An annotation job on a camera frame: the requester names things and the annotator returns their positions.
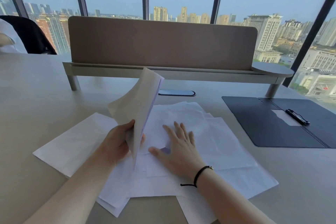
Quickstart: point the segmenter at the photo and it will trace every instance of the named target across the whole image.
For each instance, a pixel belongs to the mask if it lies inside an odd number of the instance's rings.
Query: stack of paper
[[[197,103],[153,106],[162,80],[145,69],[125,96],[108,105],[112,118],[95,113],[33,154],[70,177],[110,129],[135,119],[134,133],[127,140],[132,158],[116,166],[97,199],[116,217],[131,197],[174,195],[190,224],[210,224],[216,219],[196,188],[180,186],[190,181],[170,173],[148,152],[150,146],[170,151],[162,125],[173,126],[174,121],[194,132],[196,148],[204,161],[246,198],[278,184],[240,145],[222,118],[214,118]],[[139,147],[142,133],[146,134],[146,141]]]

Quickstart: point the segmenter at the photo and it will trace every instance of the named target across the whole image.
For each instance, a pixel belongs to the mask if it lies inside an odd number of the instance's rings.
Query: white shirt
[[[0,19],[0,53],[27,53],[12,25]]]

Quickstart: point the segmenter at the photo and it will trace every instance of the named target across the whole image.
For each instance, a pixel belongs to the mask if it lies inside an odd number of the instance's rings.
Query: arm
[[[134,120],[113,128],[74,175],[24,223],[84,224],[108,176],[129,152],[126,131],[133,125]]]
[[[182,123],[179,125],[175,122],[174,126],[176,132],[164,125],[171,140],[171,153],[167,155],[154,147],[149,148],[149,152],[161,160],[171,172],[193,181],[197,172],[206,164],[196,150],[194,134],[188,134]],[[221,223],[274,224],[211,169],[200,174],[197,188]]]

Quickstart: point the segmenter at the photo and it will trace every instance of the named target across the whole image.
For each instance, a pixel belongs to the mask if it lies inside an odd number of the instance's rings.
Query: white desk
[[[0,223],[22,223],[66,178],[32,152],[106,104],[136,82],[129,78],[79,77],[71,91],[61,57],[0,54]],[[195,97],[158,96],[156,104],[198,102],[223,117],[239,141],[279,185],[252,198],[278,224],[334,223],[336,150],[261,148],[250,141],[221,96],[263,97],[268,85],[166,80],[164,89],[194,90]],[[300,98],[283,86],[275,97]],[[187,223],[175,197],[133,198],[119,218],[97,203],[87,223]]]

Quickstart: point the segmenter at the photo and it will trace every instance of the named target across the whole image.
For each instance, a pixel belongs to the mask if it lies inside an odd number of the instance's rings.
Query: forearm
[[[25,224],[84,224],[114,167],[98,149]]]
[[[211,169],[204,170],[199,176],[197,188],[223,224],[274,224],[262,211]]]

